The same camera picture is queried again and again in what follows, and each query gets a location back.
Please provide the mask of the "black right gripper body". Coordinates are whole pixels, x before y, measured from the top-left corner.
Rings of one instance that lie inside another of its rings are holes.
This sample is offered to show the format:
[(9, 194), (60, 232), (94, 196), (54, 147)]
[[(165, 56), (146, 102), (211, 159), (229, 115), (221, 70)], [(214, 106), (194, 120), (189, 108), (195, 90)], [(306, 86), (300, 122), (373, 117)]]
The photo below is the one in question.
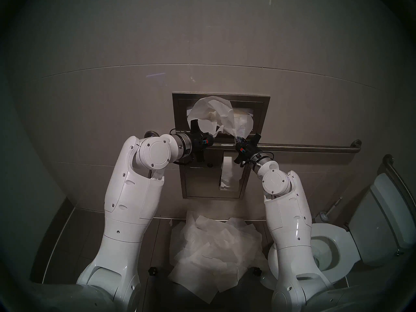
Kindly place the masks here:
[(244, 166), (246, 162), (257, 162), (259, 160), (259, 148), (258, 148), (259, 139), (247, 140), (246, 145), (235, 146), (235, 150), (238, 155), (234, 160), (234, 163)]

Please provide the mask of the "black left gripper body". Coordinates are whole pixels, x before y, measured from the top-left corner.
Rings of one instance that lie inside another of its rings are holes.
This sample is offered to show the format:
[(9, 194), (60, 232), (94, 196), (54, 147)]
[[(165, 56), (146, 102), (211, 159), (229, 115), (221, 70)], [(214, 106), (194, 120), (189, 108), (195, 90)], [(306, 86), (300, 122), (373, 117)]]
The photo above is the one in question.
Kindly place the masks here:
[(204, 162), (205, 149), (213, 146), (214, 140), (207, 139), (207, 133), (201, 131), (190, 132), (190, 139), (192, 142), (192, 155), (198, 163)]

